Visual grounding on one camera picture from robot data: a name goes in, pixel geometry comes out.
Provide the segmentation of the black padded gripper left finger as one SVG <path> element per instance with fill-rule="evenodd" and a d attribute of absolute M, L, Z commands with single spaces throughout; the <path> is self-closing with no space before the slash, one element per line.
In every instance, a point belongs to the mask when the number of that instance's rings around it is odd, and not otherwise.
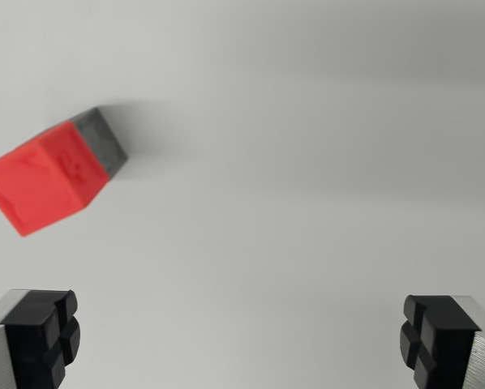
<path fill-rule="evenodd" d="M 0 298 L 0 388 L 59 388 L 80 342 L 71 290 L 12 289 Z"/>

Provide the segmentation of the black padded gripper right finger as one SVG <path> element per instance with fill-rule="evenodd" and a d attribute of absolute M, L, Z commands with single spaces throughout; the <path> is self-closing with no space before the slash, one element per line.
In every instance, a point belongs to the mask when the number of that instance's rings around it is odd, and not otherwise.
<path fill-rule="evenodd" d="M 401 357 L 419 388 L 485 388 L 485 309 L 470 296 L 409 295 Z"/>

